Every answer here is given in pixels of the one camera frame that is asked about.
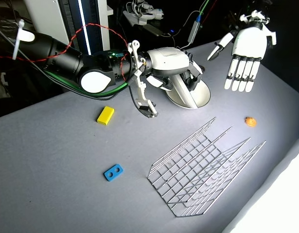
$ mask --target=blue block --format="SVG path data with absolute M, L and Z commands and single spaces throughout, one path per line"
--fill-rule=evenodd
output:
M 120 176 L 121 173 L 123 173 L 123 168 L 119 164 L 116 164 L 115 166 L 104 172 L 104 176 L 108 181 L 112 181 L 113 179 Z

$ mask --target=led light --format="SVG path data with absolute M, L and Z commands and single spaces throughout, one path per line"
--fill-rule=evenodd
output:
M 86 22 L 85 22 L 85 16 L 83 14 L 81 0 L 78 0 L 78 5 L 79 5 L 79 10 L 80 10 L 80 16 L 81 16 L 82 26 L 83 26 L 83 32 L 85 34 L 85 39 L 86 39 L 88 54 L 91 55 L 91 49 L 90 49 L 90 44 L 89 44 L 89 38 L 88 38 L 87 28 L 85 27 Z

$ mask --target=small orange toy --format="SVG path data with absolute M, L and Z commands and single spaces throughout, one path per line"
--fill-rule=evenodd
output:
M 252 117 L 246 117 L 246 124 L 249 127 L 255 127 L 256 126 L 256 120 Z

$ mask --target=gray table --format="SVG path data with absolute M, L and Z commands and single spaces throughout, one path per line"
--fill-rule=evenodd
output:
M 252 92 L 224 90 L 231 46 L 207 62 L 212 48 L 191 49 L 211 90 L 198 110 L 149 87 L 154 119 L 136 111 L 128 91 L 107 102 L 66 93 L 0 118 L 0 233 L 221 232 L 299 138 L 299 94 L 263 66 Z M 116 109 L 107 126 L 95 122 L 104 105 Z M 257 119 L 256 128 L 244 124 L 246 116 Z M 245 149 L 267 143 L 204 216 L 175 218 L 146 175 L 213 117 L 209 138 L 233 126 L 222 150 L 249 136 Z M 107 182 L 103 172 L 116 163 L 124 174 Z

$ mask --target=dish rack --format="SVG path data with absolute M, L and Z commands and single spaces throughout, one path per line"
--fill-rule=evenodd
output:
M 205 132 L 215 118 L 154 162 L 147 179 L 176 217 L 206 213 L 266 141 L 246 153 L 238 151 L 251 139 L 221 152 Z

